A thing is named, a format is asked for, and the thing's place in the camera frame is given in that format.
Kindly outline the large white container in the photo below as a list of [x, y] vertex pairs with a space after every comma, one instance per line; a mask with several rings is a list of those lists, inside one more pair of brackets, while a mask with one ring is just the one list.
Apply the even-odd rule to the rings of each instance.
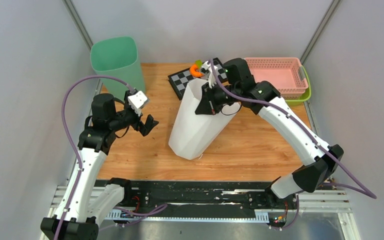
[[187, 160], [200, 157], [241, 107], [235, 102], [215, 115], [195, 114], [202, 98], [202, 86], [207, 82], [195, 78], [187, 84], [168, 141], [173, 152]]

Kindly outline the green plastic bin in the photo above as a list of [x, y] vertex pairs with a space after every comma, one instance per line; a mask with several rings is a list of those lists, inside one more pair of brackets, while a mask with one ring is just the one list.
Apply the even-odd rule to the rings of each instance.
[[146, 92], [138, 47], [132, 37], [114, 37], [95, 43], [90, 51], [90, 63], [97, 75], [118, 78]]

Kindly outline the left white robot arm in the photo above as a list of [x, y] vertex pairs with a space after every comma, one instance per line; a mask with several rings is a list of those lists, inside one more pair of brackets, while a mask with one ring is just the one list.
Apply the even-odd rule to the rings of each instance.
[[[116, 102], [123, 104], [123, 110], [116, 110]], [[132, 203], [131, 182], [123, 178], [112, 178], [96, 200], [90, 202], [90, 199], [97, 175], [117, 139], [116, 133], [132, 128], [147, 136], [158, 125], [151, 115], [145, 122], [141, 121], [142, 108], [148, 102], [148, 97], [138, 90], [126, 91], [122, 101], [110, 93], [93, 98], [92, 114], [86, 118], [78, 145], [74, 147], [78, 162], [65, 194], [54, 215], [43, 218], [40, 225], [48, 239], [95, 240], [110, 211], [117, 204], [126, 207]]]

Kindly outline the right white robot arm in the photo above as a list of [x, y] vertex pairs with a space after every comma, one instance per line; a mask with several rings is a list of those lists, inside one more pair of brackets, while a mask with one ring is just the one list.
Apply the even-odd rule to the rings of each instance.
[[314, 192], [335, 172], [344, 155], [343, 148], [327, 143], [312, 132], [270, 82], [256, 82], [245, 59], [234, 58], [224, 64], [228, 85], [220, 83], [218, 70], [211, 60], [201, 65], [200, 72], [208, 82], [201, 88], [202, 98], [195, 114], [215, 116], [223, 107], [241, 103], [270, 123], [299, 156], [300, 168], [270, 184], [265, 195], [270, 208], [281, 207], [289, 195]]

